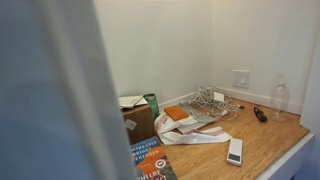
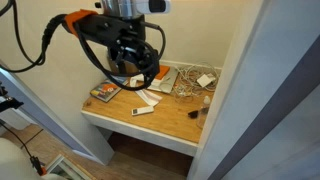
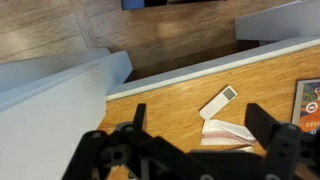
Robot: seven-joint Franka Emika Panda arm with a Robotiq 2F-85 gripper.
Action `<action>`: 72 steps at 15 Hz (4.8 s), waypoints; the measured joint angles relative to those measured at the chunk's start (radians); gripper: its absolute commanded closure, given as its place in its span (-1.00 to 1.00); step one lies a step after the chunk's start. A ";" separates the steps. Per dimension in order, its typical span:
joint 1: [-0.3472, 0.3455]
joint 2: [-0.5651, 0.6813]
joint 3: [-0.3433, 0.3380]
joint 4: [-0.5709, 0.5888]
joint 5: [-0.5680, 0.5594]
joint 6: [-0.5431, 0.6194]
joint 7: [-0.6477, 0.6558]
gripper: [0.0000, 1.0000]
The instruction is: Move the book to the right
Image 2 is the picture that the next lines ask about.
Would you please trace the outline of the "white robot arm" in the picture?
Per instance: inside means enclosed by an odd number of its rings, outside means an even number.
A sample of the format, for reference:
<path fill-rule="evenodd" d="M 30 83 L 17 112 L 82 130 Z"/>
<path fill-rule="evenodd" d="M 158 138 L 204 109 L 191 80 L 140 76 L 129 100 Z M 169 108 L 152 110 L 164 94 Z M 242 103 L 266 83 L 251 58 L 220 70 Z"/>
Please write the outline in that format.
<path fill-rule="evenodd" d="M 133 64 L 137 68 L 133 74 L 157 74 L 166 37 L 162 28 L 146 22 L 145 16 L 169 13 L 171 0 L 100 0 L 95 6 L 102 9 L 101 14 L 81 9 L 66 15 L 63 19 L 64 28 L 79 39 L 95 66 L 106 74 L 111 74 L 95 57 L 87 41 L 106 46 L 109 58 L 116 65 L 123 66 L 126 62 Z M 154 49 L 146 41 L 146 28 L 161 33 L 160 50 Z"/>

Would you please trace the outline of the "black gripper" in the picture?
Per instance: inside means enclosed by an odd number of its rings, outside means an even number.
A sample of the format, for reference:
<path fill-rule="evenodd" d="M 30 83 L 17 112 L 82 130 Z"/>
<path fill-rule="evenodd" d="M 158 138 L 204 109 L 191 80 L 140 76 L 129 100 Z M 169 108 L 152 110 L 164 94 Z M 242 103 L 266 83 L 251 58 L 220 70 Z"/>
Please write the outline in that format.
<path fill-rule="evenodd" d="M 159 72 L 160 53 L 145 41 L 145 28 L 159 30 L 160 27 L 145 22 L 144 17 L 125 20 L 81 9 L 67 14 L 63 26 L 78 38 L 88 59 L 106 74 L 111 74 L 111 71 L 100 63 L 89 41 L 105 46 L 115 64 L 133 64 L 137 68 L 136 74 Z"/>

